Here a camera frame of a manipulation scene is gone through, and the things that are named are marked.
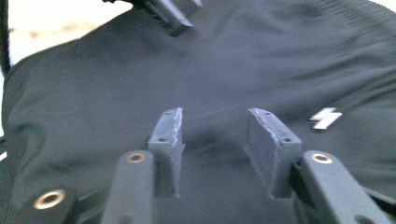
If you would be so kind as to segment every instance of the black plastic bracket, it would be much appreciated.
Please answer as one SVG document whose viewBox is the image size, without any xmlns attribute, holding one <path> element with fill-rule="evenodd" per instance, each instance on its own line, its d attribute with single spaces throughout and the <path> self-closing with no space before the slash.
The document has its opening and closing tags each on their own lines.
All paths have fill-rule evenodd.
<svg viewBox="0 0 396 224">
<path fill-rule="evenodd" d="M 114 3 L 116 0 L 103 0 Z M 201 8 L 201 0 L 121 0 L 144 8 L 171 36 L 192 27 L 188 17 Z"/>
</svg>

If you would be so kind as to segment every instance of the black strap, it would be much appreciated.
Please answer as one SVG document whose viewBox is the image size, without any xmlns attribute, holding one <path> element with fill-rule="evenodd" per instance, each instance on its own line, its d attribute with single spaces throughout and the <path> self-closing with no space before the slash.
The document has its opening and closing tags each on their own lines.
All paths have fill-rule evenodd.
<svg viewBox="0 0 396 224">
<path fill-rule="evenodd" d="M 0 65 L 5 76 L 11 67 L 9 60 L 8 0 L 0 0 Z"/>
</svg>

